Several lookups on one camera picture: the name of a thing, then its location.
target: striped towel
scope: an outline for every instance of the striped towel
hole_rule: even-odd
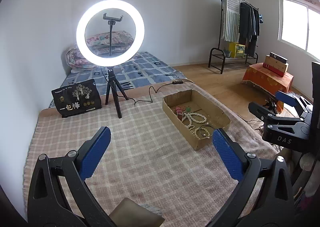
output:
[[[240,0],[222,0],[223,34],[227,42],[239,41]]]

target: bed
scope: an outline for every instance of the bed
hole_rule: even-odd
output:
[[[164,84],[157,83],[155,88]],[[148,99],[148,88],[129,89],[127,95]],[[237,181],[229,176],[213,145],[194,151],[163,112],[164,96],[188,89],[198,91],[225,112],[231,120],[228,135],[246,152],[254,152],[259,158],[274,158],[277,152],[269,143],[206,91],[193,83],[168,85],[152,94],[153,103],[134,106],[131,100],[120,101],[122,119],[117,118],[114,105],[64,119],[58,114],[41,113],[24,168],[25,203],[40,154],[64,156],[69,150],[78,149],[101,126],[108,126],[111,143],[93,176],[86,180],[106,213],[128,197],[138,204],[161,209],[165,218],[163,227],[205,226],[226,202]],[[80,215],[62,180],[73,212]],[[261,183],[259,180],[246,209],[254,203]]]
[[[175,70],[146,51],[136,53],[132,59],[121,65],[115,66],[113,70],[124,90],[186,78],[182,72]],[[107,68],[102,67],[102,71],[108,77]],[[100,96],[105,95],[107,91],[107,82],[100,67],[90,71],[70,73],[61,87],[90,79],[95,80]],[[54,102],[52,101],[49,107],[54,106]]]

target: brown box at bottom edge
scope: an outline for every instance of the brown box at bottom edge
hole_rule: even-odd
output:
[[[211,143],[212,137],[201,140],[196,138],[171,109],[171,107],[190,102],[193,102],[195,106],[198,106],[202,110],[202,114],[206,115],[215,128],[228,130],[230,126],[230,119],[222,109],[195,90],[190,89],[165,96],[162,101],[162,109],[193,149],[199,150],[205,145]]]

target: black tripod stand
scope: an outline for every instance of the black tripod stand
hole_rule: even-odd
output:
[[[111,46],[112,46],[112,28],[116,24],[116,22],[121,22],[123,16],[120,18],[114,18],[114,17],[108,17],[107,14],[103,15],[103,20],[108,20],[108,25],[110,25],[110,34],[109,34],[109,55],[111,55]],[[127,95],[124,93],[123,88],[121,87],[119,81],[117,80],[115,73],[113,72],[113,67],[108,67],[108,84],[107,84],[107,95],[106,95],[106,105],[108,104],[109,100],[109,93],[110,93],[110,87],[112,90],[113,100],[116,105],[116,110],[118,114],[118,118],[122,118],[118,94],[116,90],[116,86],[119,88],[122,95],[125,97],[126,100],[128,100]]]

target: blue checkered bed sheet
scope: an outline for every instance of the blue checkered bed sheet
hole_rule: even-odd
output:
[[[164,81],[186,79],[182,72],[175,70],[146,51],[136,53],[132,59],[121,65],[115,66],[113,70],[124,90],[139,88]],[[102,67],[102,71],[108,78],[107,68]],[[101,72],[101,68],[75,74],[70,73],[61,87],[90,79],[95,80],[99,94],[105,95],[107,91],[107,82]],[[54,107],[53,101],[51,102],[50,107]]]

